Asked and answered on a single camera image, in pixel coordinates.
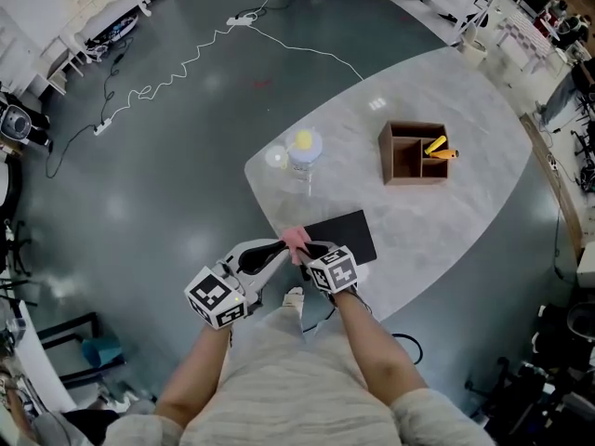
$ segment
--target wooden organizer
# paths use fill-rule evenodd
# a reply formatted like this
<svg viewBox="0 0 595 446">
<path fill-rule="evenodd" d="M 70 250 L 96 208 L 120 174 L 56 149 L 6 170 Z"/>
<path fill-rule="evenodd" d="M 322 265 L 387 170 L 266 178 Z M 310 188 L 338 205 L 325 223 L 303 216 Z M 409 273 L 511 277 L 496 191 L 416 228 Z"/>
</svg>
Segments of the wooden organizer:
<svg viewBox="0 0 595 446">
<path fill-rule="evenodd" d="M 439 136 L 442 124 L 388 121 L 380 136 L 380 159 L 385 185 L 425 185 L 448 178 L 448 161 L 432 159 L 424 150 Z M 448 149 L 448 139 L 437 151 Z"/>
</svg>

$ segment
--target black pad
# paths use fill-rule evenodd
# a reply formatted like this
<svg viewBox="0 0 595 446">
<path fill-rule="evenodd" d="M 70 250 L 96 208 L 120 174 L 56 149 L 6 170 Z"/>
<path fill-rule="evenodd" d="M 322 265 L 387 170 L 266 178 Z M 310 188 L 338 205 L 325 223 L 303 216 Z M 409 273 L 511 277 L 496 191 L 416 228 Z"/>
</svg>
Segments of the black pad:
<svg viewBox="0 0 595 446">
<path fill-rule="evenodd" d="M 309 225 L 306 231 L 314 242 L 331 242 L 337 246 L 347 246 L 358 265 L 377 258 L 364 210 Z"/>
<path fill-rule="evenodd" d="M 244 251 L 238 259 L 239 271 L 254 276 L 261 272 L 287 245 L 279 241 Z"/>
</svg>

